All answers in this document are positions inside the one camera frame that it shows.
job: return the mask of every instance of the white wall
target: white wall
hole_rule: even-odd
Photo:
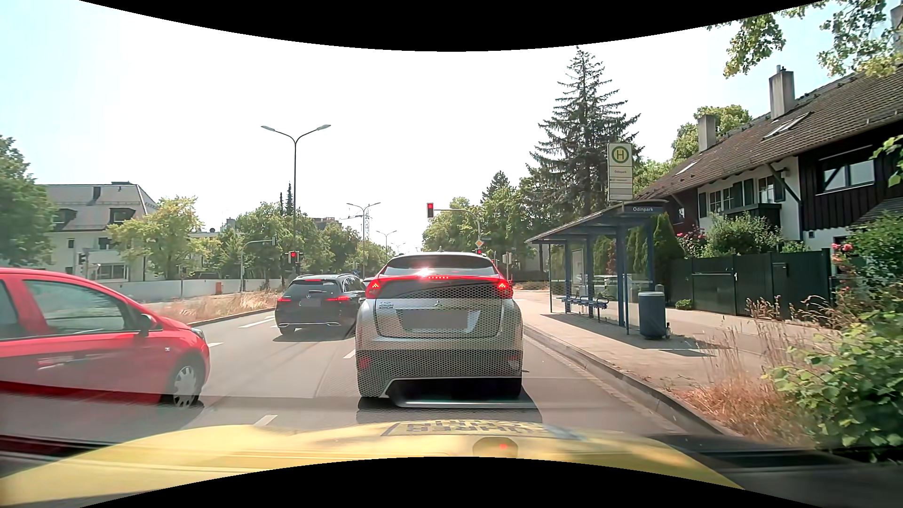
[[[788,157],[781,160],[778,163],[773,164],[775,169],[781,171],[782,169],[786,169],[786,171],[782,171],[781,175],[784,177],[784,183],[787,184],[787,187],[793,190],[793,192],[799,196],[799,166],[797,165],[796,157]],[[761,165],[752,171],[744,171],[741,174],[737,174],[726,178],[724,180],[719,180],[715,183],[708,183],[699,187],[699,193],[714,193],[716,191],[723,191],[724,189],[730,188],[737,182],[742,182],[749,178],[752,178],[755,181],[755,198],[756,202],[759,202],[759,178],[765,178],[767,176],[771,176],[772,173],[768,169],[768,166]],[[785,200],[780,203],[781,205],[781,233],[787,240],[800,240],[799,238],[799,203],[796,202],[796,199],[789,192],[785,192]],[[699,227],[706,230],[711,228],[712,226],[712,213],[709,212],[706,217],[702,217],[699,220]]]
[[[98,281],[106,287],[126,295],[137,302],[152,303],[173,300],[179,297],[194,298],[197,296],[216,295],[217,283],[222,283],[222,293],[237,293],[239,280],[228,279],[189,279],[155,280],[148,282],[105,282]],[[262,278],[246,279],[248,291],[258,290],[266,281]],[[278,278],[270,280],[270,287],[279,288],[282,281]]]

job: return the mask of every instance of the trash can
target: trash can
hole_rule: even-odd
[[[639,293],[639,334],[647,339],[663,339],[668,335],[665,316],[665,293]]]

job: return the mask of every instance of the street sign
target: street sign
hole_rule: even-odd
[[[633,201],[633,145],[609,143],[609,201]]]

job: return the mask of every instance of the white building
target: white building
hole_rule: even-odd
[[[59,211],[54,219],[50,271],[79,275],[102,282],[157,280],[146,259],[126,263],[111,247],[110,224],[139,219],[157,211],[157,203],[131,182],[104,185],[46,185],[47,195]],[[79,254],[84,261],[79,263]]]

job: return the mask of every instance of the asphalt road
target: asphalt road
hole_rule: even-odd
[[[199,407],[3,400],[0,434],[123,442],[181,428],[257,424],[301,429],[408,419],[504,419],[633,434],[679,432],[605,383],[525,338],[521,406],[493,409],[361,407],[354,339],[335,328],[283,336],[271,313],[202,326],[211,373]]]

